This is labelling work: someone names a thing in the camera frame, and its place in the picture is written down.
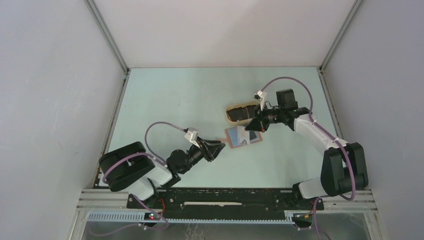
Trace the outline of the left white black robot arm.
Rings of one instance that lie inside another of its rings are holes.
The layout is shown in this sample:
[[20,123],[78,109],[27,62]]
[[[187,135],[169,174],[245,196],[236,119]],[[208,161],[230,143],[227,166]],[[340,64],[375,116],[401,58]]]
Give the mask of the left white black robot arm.
[[172,187],[201,160],[214,161],[225,146],[219,140],[198,138],[188,150],[176,149],[161,162],[136,141],[98,160],[103,173],[101,181],[111,192],[131,193],[145,208],[153,208],[158,202],[158,187]]

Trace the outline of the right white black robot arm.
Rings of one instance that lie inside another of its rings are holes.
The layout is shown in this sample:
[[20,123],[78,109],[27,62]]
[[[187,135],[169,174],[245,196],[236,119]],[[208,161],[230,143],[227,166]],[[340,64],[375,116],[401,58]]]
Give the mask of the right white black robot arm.
[[263,91],[254,95],[259,103],[245,130],[264,133],[271,124],[284,124],[309,140],[323,156],[319,177],[293,185],[295,192],[290,201],[295,208],[304,209],[316,197],[344,197],[350,193],[352,200],[357,190],[369,185],[364,148],[359,143],[348,143],[329,133],[308,108],[298,106],[292,89],[276,92],[276,106],[267,107],[265,96]]

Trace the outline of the orange leather card holder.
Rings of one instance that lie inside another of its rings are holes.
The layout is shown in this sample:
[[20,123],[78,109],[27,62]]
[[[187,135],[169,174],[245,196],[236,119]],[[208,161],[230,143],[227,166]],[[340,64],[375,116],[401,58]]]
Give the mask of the orange leather card holder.
[[250,141],[249,131],[245,130],[244,126],[236,126],[225,130],[225,138],[221,140],[228,144],[231,149],[240,148],[252,144],[256,144],[263,141],[261,133],[256,131],[258,139]]

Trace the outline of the beige oval tray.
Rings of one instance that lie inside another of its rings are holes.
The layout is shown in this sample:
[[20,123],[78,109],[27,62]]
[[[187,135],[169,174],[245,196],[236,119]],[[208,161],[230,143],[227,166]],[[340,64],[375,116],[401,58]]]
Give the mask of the beige oval tray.
[[234,126],[247,124],[252,120],[257,105],[259,102],[255,100],[229,105],[225,109],[226,119]]

